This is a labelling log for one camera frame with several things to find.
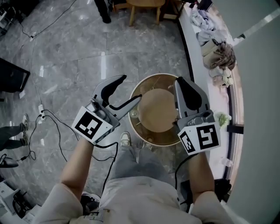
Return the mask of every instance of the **wooden stool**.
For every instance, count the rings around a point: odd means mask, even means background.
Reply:
[[[132,5],[129,26],[133,24],[135,7],[157,8],[157,25],[159,25],[160,8],[165,4],[165,0],[126,0],[126,2]]]

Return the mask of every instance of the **gray shorts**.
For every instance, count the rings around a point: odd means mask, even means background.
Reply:
[[[173,185],[173,180],[150,149],[146,147],[140,149],[138,163],[136,157],[136,152],[131,146],[121,147],[112,167],[109,180],[147,176]]]

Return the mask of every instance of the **marble floor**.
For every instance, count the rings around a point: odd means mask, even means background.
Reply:
[[[22,22],[29,35],[41,31],[66,10],[73,0],[44,0]],[[130,10],[112,13],[112,23],[104,24],[93,0],[77,0],[54,25],[35,37],[33,41],[14,24],[0,41],[0,57],[29,70],[20,98],[19,93],[1,93],[5,102],[0,103],[0,126],[10,122],[17,125],[22,115],[30,119],[30,136],[38,116],[40,101],[60,120],[71,124],[79,108],[86,105],[103,79],[125,74],[127,79],[110,98],[113,105],[125,102],[135,85],[154,73],[170,73],[189,78],[186,55],[176,23],[163,21],[155,24],[155,12],[136,12],[134,26],[129,27]],[[77,140],[64,125],[58,124],[61,148],[66,158],[74,150]],[[100,144],[118,141],[123,131],[129,131],[134,147],[141,147],[141,140],[133,132],[128,117],[121,126]],[[37,159],[20,161],[16,168],[2,168],[0,174],[13,188],[27,191],[32,204],[42,205],[59,180],[65,160],[59,150],[59,135],[50,118],[38,124],[31,139],[31,149]],[[182,145],[154,148],[154,153],[174,178],[177,165],[186,156]],[[116,152],[114,147],[94,150],[97,158],[107,158]],[[28,154],[28,147],[3,150],[9,157],[20,159]],[[99,162],[92,159],[86,191],[101,194],[104,179],[112,159]],[[179,179],[187,178],[186,167],[179,172]]]

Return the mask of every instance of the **power strip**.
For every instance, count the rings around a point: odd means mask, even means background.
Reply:
[[[44,110],[43,104],[41,104],[38,108],[39,108],[39,114],[41,115],[41,121],[44,121],[45,120],[45,112],[43,111]]]

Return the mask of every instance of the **white t-shirt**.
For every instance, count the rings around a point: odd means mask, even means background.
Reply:
[[[180,210],[173,186],[149,177],[114,179],[106,183],[99,208],[82,216],[76,196],[57,184],[33,224],[232,224],[214,192],[201,194],[188,214]]]

